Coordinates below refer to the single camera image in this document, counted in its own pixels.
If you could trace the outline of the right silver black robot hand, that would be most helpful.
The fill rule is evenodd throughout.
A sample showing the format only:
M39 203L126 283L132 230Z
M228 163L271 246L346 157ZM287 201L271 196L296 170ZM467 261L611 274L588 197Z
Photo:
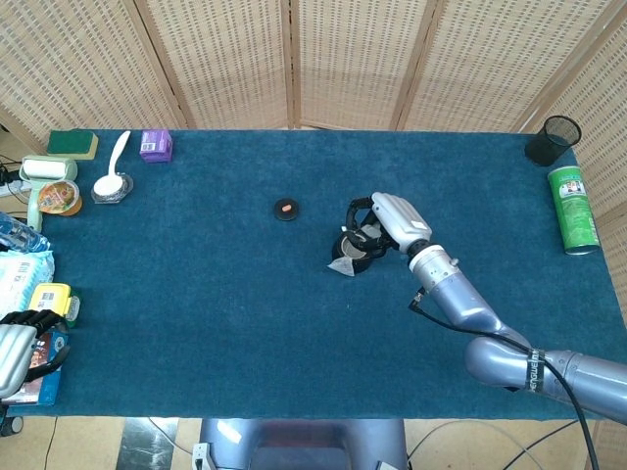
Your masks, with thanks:
M388 249L413 259L431 245L432 230L406 199L388 193L354 199L343 228L359 251L381 258Z

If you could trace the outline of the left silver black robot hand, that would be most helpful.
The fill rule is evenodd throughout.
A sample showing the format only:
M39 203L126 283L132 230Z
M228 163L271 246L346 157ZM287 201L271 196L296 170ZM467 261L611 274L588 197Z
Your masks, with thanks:
M69 332L67 320L50 309L21 310L7 313L1 319L1 399L16 393L24 383L32 382L60 369L71 346L64 344L44 364L30 367L36 343L52 331Z

